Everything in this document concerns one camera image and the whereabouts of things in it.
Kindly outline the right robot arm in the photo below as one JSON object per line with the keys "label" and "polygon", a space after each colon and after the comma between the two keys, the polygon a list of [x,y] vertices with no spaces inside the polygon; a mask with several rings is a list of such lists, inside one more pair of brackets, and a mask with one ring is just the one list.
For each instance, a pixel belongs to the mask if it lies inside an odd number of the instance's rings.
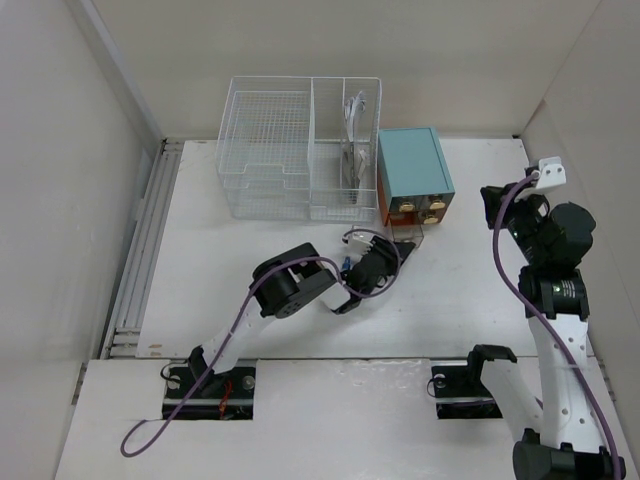
{"label": "right robot arm", "polygon": [[550,206],[543,195],[523,197],[530,184],[486,186],[480,194],[501,278],[508,278],[499,252],[502,231],[526,259],[518,281],[506,285],[525,308],[541,393],[531,392],[505,346],[475,346],[463,381],[474,393],[489,392],[507,422],[516,478],[623,479],[624,457],[586,379],[590,310],[578,266],[593,245],[596,221],[575,203]]}

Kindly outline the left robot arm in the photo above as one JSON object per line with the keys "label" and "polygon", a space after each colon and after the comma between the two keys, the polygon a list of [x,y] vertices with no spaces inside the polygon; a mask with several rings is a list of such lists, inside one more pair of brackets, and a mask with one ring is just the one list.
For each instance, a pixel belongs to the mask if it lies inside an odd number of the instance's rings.
{"label": "left robot arm", "polygon": [[254,270],[231,326],[190,353],[189,384],[201,396],[217,394],[247,346],[274,320],[288,318],[317,299],[335,315],[353,311],[363,300],[388,290],[416,248],[414,242],[374,234],[347,270],[321,256],[309,242],[263,262]]}

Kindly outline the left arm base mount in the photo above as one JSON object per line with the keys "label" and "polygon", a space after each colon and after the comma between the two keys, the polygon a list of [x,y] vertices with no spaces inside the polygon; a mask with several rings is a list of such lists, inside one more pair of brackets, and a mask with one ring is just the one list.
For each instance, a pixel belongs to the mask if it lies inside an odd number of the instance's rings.
{"label": "left arm base mount", "polygon": [[[256,373],[256,360],[240,360],[232,370],[205,380],[185,402],[175,420],[252,420]],[[169,362],[162,367],[160,377],[165,382],[161,413],[167,420],[195,384],[196,377],[186,360]]]}

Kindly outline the clear bottle blue cap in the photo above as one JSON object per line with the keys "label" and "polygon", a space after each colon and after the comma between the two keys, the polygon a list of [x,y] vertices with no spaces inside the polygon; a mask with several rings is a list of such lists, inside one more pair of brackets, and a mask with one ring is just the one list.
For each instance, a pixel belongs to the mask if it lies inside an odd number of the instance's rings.
{"label": "clear bottle blue cap", "polygon": [[353,261],[351,256],[345,256],[341,266],[341,272],[347,273],[352,269]]}

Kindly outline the grey spiral setup guide booklet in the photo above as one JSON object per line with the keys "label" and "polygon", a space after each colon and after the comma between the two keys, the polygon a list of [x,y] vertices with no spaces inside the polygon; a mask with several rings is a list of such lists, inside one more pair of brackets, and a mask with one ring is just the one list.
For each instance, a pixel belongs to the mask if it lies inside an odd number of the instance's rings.
{"label": "grey spiral setup guide booklet", "polygon": [[360,183],[369,165],[369,156],[360,147],[358,140],[359,123],[366,111],[366,94],[360,90],[349,97],[343,107],[343,125],[345,139],[342,143],[342,189],[348,204],[358,202]]}

